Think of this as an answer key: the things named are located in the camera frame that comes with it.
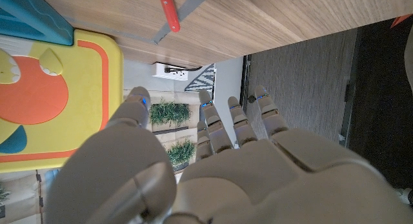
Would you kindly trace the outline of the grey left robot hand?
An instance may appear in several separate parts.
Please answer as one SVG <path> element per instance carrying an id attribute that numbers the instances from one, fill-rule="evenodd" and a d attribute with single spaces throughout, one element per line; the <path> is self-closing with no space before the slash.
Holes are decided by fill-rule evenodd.
<path id="1" fill-rule="evenodd" d="M 412 209 L 367 160 L 289 128 L 263 87 L 267 138 L 237 99 L 228 107 L 238 148 L 206 90 L 196 160 L 176 178 L 147 129 L 150 95 L 133 88 L 106 127 L 65 163 L 48 191 L 47 223 L 411 223 Z"/>

